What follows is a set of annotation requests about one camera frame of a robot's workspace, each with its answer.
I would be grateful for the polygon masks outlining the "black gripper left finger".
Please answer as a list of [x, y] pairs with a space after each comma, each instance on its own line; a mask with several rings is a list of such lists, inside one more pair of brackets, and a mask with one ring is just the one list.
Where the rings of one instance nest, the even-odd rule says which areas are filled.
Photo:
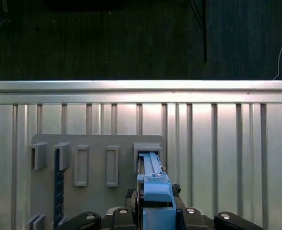
[[83, 212], [63, 224], [58, 230], [136, 230], [136, 190], [129, 189], [123, 207], [114, 207], [108, 210], [104, 217], [100, 214]]

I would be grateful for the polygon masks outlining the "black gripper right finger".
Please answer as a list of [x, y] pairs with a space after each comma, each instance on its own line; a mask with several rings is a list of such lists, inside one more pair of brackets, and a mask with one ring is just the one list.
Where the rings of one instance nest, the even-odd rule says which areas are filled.
[[172, 191], [176, 203], [177, 230], [263, 230], [255, 223], [231, 212], [223, 211], [209, 218], [200, 209], [185, 206], [179, 195], [180, 185], [173, 184]]

